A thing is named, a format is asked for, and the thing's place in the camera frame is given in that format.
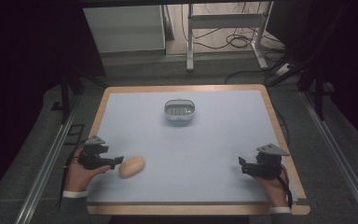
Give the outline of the black floor bracket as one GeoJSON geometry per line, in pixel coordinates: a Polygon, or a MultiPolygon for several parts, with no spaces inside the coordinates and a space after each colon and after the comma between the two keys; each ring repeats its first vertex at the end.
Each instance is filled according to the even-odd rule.
{"type": "Polygon", "coordinates": [[[84,124],[73,124],[65,137],[64,143],[68,146],[75,146],[82,139],[84,124]]]}

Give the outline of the person's right hand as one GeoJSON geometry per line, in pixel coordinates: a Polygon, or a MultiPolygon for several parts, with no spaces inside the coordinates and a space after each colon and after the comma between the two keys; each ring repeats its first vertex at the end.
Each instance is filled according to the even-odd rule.
{"type": "Polygon", "coordinates": [[[288,206],[284,186],[277,178],[264,179],[258,176],[254,176],[254,179],[261,185],[265,195],[270,202],[271,207],[288,206]]]}

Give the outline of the dark curtain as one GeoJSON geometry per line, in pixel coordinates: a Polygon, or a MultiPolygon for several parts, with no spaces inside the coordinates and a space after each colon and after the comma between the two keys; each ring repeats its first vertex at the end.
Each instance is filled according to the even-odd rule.
{"type": "Polygon", "coordinates": [[[101,76],[103,63],[78,0],[0,0],[0,180],[47,90],[62,76],[101,76]]]}
{"type": "Polygon", "coordinates": [[[267,31],[298,63],[308,59],[297,86],[333,86],[331,99],[358,131],[358,0],[275,0],[267,31]]]}

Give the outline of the white power strip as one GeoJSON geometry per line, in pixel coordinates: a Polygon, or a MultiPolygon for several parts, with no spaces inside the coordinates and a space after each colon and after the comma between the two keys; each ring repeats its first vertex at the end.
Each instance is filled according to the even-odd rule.
{"type": "Polygon", "coordinates": [[[292,68],[293,68],[293,66],[290,63],[285,63],[281,68],[279,68],[276,71],[275,75],[278,76],[278,77],[282,76],[285,73],[287,73],[288,71],[290,71],[292,68]]]}

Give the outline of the person's left hand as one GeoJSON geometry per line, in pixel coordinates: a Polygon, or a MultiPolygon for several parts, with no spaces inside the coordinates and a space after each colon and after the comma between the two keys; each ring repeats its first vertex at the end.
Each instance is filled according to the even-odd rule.
{"type": "Polygon", "coordinates": [[[78,149],[70,160],[69,169],[66,177],[65,190],[72,192],[85,191],[90,181],[97,175],[104,174],[110,170],[109,165],[99,167],[94,170],[84,168],[79,162],[78,157],[81,149],[78,149]]]}

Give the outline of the tan bread roll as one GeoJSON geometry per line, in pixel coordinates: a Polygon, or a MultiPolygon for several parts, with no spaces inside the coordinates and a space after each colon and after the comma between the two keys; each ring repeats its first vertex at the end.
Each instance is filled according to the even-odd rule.
{"type": "Polygon", "coordinates": [[[119,166],[119,175],[121,178],[129,178],[136,175],[145,168],[145,158],[134,156],[123,161],[119,166]]]}

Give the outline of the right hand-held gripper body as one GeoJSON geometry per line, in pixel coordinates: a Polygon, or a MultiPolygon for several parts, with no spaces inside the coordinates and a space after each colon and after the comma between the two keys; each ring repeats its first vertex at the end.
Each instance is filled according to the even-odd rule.
{"type": "Polygon", "coordinates": [[[289,153],[274,144],[267,144],[256,149],[256,167],[253,176],[272,178],[279,175],[282,169],[282,157],[288,157],[289,153]]]}

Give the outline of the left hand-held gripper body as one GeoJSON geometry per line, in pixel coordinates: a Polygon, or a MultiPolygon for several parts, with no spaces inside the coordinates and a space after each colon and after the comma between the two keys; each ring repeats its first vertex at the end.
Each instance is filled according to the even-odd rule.
{"type": "Polygon", "coordinates": [[[102,138],[98,135],[93,135],[85,141],[85,145],[78,156],[78,162],[88,170],[95,170],[109,165],[109,159],[101,157],[101,154],[106,153],[108,148],[109,146],[105,145],[105,141],[102,138]]]}

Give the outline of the black metal stand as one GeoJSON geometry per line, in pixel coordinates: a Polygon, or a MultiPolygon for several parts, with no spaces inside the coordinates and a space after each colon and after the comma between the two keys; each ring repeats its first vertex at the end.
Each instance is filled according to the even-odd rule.
{"type": "Polygon", "coordinates": [[[62,124],[64,124],[70,115],[69,90],[75,95],[81,95],[85,87],[80,77],[73,74],[64,73],[61,78],[61,96],[62,96],[62,124]]]}
{"type": "Polygon", "coordinates": [[[332,91],[324,88],[324,72],[318,60],[309,60],[304,68],[303,74],[297,82],[300,91],[309,91],[313,88],[313,108],[319,119],[324,120],[323,99],[331,95],[332,91]]]}

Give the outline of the white metal desk frame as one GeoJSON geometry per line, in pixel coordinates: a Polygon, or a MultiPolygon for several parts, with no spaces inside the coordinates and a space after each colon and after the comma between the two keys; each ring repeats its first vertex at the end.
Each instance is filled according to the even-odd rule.
{"type": "Polygon", "coordinates": [[[268,65],[261,53],[260,43],[264,34],[272,2],[269,1],[265,9],[260,13],[231,13],[231,14],[194,14],[193,5],[188,5],[187,13],[187,48],[186,48],[186,70],[194,70],[194,42],[193,31],[199,29],[216,28],[255,28],[255,40],[251,47],[261,69],[267,69],[268,65]]]}

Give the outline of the metal floor rail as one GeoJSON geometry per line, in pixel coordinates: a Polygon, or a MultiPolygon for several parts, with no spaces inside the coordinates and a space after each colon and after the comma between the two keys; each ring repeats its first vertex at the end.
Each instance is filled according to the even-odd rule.
{"type": "Polygon", "coordinates": [[[76,95],[70,104],[70,112],[66,121],[61,125],[51,147],[48,150],[48,154],[43,160],[42,166],[34,180],[28,195],[22,204],[20,212],[16,217],[14,224],[30,224],[35,209],[40,202],[43,191],[48,183],[48,179],[51,175],[53,167],[61,153],[62,146],[66,135],[69,133],[70,127],[73,123],[76,111],[79,105],[81,97],[76,95]]]}
{"type": "Polygon", "coordinates": [[[304,100],[307,109],[309,110],[310,116],[315,122],[316,127],[322,135],[325,144],[327,145],[334,161],[337,164],[339,171],[342,173],[355,201],[358,203],[358,177],[352,170],[348,160],[345,158],[341,147],[337,143],[336,138],[332,135],[326,122],[320,118],[316,112],[316,106],[311,99],[311,96],[307,92],[300,92],[299,95],[304,100]]]}

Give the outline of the white cabinet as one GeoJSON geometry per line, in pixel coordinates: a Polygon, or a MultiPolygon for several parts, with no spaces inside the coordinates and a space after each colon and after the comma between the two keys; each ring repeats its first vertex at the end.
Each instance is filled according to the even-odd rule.
{"type": "Polygon", "coordinates": [[[84,8],[100,53],[165,49],[161,6],[84,8]]]}

